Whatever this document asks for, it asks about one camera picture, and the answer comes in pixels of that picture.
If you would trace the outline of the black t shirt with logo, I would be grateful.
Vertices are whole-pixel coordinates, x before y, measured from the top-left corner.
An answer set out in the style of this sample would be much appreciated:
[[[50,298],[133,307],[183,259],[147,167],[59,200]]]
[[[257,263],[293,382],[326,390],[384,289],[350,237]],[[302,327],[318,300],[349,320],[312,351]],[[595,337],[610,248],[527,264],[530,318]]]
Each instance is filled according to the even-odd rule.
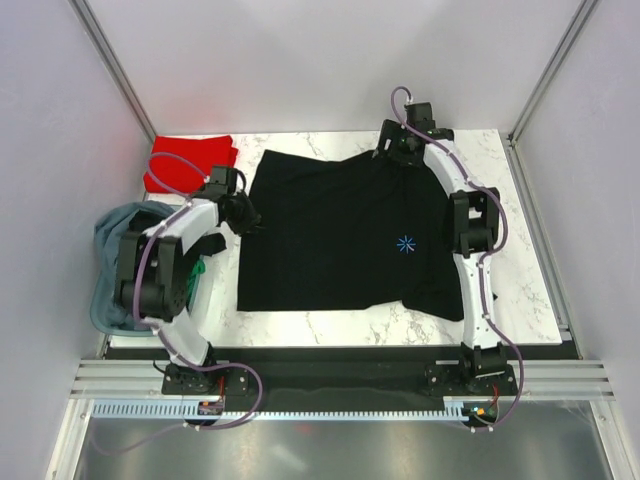
[[[399,302],[463,319],[458,272],[444,244],[447,195],[429,168],[373,154],[342,161],[263,154],[249,191],[261,224],[241,241],[239,310]]]

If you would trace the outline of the blue plastic laundry basket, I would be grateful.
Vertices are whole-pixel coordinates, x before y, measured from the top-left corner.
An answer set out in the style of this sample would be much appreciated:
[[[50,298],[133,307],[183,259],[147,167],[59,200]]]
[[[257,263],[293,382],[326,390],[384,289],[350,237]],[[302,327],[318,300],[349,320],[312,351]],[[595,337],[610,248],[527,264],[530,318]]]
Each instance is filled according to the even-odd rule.
[[[206,199],[190,199],[177,209],[158,201],[116,207],[94,226],[101,270],[90,306],[90,319],[102,333],[148,337],[149,328],[133,316],[169,320],[190,304],[194,271],[213,245],[206,239],[218,220],[218,208]]]

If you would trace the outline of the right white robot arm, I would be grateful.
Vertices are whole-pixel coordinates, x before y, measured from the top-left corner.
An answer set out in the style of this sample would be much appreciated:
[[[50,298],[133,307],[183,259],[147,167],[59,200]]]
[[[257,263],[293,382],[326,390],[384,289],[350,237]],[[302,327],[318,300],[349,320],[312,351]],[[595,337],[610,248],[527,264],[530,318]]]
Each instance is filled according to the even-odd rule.
[[[458,272],[464,311],[457,377],[465,391],[477,394],[507,372],[506,346],[495,331],[490,277],[491,255],[504,246],[508,235],[499,231],[504,210],[499,191],[471,175],[453,131],[437,129],[431,120],[421,124],[428,129],[417,134],[415,126],[385,120],[376,152],[403,166],[429,168],[447,195],[444,244]]]

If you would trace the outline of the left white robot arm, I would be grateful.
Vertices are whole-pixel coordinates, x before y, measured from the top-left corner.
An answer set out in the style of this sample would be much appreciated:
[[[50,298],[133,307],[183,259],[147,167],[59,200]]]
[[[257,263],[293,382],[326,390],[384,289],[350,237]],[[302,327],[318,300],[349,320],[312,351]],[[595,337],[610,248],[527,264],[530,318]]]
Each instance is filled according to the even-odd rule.
[[[185,370],[185,382],[208,393],[219,382],[210,362],[210,343],[189,312],[189,277],[199,259],[226,248],[219,227],[238,236],[259,226],[261,217],[243,192],[216,200],[190,198],[158,223],[122,236],[117,258],[114,300],[130,313],[134,325],[159,338],[170,360]]]

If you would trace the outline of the green garment in basket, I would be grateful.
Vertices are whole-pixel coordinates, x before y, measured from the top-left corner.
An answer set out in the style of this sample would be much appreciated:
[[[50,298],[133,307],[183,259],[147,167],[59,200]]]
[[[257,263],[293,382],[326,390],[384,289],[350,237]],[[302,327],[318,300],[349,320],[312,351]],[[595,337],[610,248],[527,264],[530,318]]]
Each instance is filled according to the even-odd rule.
[[[206,265],[202,259],[198,259],[187,281],[187,301],[190,302],[196,293],[200,277],[206,273]]]

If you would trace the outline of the folded red t shirt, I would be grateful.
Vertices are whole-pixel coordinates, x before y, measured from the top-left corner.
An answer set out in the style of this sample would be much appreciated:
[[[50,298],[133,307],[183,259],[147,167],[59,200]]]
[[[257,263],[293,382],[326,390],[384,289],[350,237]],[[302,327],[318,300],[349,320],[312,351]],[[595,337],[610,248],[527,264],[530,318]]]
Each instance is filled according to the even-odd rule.
[[[158,136],[151,150],[157,157],[150,166],[161,183],[146,173],[144,188],[150,194],[189,194],[203,184],[213,167],[233,167],[238,152],[229,135],[204,139]]]

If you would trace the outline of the black t shirt in basket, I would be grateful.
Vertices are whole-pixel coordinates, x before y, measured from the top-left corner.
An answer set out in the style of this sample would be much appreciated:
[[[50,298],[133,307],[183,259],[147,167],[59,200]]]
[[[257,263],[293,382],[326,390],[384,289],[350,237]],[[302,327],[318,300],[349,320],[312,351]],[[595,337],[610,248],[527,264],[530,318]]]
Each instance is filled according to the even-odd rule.
[[[142,229],[142,216],[136,216],[122,235],[117,257],[115,302],[128,313],[133,312],[134,287],[148,238]],[[187,281],[198,259],[226,249],[220,233],[208,234],[184,251],[181,242],[168,237],[156,240],[143,272],[139,295],[139,315],[172,320],[191,301],[187,301]]]

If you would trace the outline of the grey blue t shirt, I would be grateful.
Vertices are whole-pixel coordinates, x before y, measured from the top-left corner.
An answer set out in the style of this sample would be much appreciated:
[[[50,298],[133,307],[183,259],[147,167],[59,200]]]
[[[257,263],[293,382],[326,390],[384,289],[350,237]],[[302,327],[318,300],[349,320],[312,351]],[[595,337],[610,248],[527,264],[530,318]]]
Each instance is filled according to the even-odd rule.
[[[142,216],[142,229],[149,228],[174,213],[174,208],[158,201],[131,202],[116,207],[94,225],[94,246],[100,272],[94,289],[89,316],[101,333],[124,337],[149,337],[149,328],[136,329],[134,319],[114,302],[117,257],[122,235],[136,216]]]

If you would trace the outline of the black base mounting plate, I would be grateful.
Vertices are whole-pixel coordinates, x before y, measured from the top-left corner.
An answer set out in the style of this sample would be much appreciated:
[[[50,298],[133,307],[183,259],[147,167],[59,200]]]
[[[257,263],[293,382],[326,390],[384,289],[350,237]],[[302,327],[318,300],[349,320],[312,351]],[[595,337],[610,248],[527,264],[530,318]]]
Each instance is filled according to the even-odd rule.
[[[468,379],[461,347],[212,348],[217,371],[162,367],[165,395],[221,395],[232,409],[427,410],[447,396],[507,397],[516,374]]]

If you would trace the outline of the right aluminium frame post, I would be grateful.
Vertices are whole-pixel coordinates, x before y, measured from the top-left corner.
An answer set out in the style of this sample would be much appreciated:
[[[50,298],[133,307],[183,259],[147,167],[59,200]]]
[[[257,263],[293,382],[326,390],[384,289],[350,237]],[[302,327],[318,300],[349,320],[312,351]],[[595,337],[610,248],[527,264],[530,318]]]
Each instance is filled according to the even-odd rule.
[[[576,43],[579,41],[580,36],[599,5],[599,0],[581,0],[579,2],[576,11],[572,15],[532,92],[527,98],[523,109],[518,115],[514,126],[506,136],[511,149],[517,146],[518,141],[532,120],[534,113],[546,96],[569,55],[572,53]]]

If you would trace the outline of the aluminium frame post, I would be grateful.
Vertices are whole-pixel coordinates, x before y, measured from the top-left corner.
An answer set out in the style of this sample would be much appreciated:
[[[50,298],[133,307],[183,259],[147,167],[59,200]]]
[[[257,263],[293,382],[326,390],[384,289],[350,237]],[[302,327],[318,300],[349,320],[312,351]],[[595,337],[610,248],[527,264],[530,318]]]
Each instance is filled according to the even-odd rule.
[[[511,149],[517,146],[518,141],[532,120],[534,113],[546,96],[569,55],[572,53],[576,43],[579,41],[580,36],[599,5],[599,0],[581,0],[579,2],[576,11],[572,15],[532,92],[527,98],[523,109],[518,115],[514,126],[506,136]]]
[[[157,136],[149,115],[144,109],[128,75],[126,74],[117,54],[104,32],[90,2],[86,0],[70,0],[70,6],[74,10],[85,32],[88,34],[95,50],[99,54],[108,73],[129,107],[145,137],[153,142]]]

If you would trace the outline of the left aluminium frame post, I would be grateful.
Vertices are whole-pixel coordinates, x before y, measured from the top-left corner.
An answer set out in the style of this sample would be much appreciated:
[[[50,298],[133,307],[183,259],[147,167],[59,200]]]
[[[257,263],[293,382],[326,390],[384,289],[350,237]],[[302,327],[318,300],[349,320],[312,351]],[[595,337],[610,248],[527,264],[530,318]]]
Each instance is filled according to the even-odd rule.
[[[95,50],[99,54],[108,73],[129,107],[145,137],[153,142],[157,136],[149,115],[144,109],[128,75],[126,74],[117,54],[104,32],[90,2],[86,0],[70,0],[70,6],[74,10],[85,32],[88,34]]]

